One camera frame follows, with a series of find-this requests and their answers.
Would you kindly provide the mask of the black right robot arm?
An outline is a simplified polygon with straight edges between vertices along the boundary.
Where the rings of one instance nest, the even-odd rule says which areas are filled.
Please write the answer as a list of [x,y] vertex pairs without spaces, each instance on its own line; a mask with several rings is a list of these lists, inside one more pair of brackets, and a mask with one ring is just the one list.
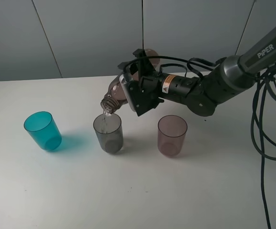
[[193,78],[155,70],[144,50],[123,62],[120,83],[128,103],[143,115],[165,100],[186,105],[199,116],[211,116],[216,107],[260,82],[271,93],[276,74],[276,27],[243,55],[216,62],[200,58],[172,58],[174,66],[194,73]]

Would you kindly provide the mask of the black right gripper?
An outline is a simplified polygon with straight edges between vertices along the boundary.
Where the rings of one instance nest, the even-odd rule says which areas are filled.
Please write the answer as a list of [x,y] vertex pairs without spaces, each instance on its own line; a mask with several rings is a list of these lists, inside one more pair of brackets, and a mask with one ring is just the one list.
[[130,108],[136,112],[137,116],[142,116],[164,102],[156,92],[148,92],[141,89],[139,83],[134,81],[131,77],[126,79],[124,75],[121,74],[119,82]]

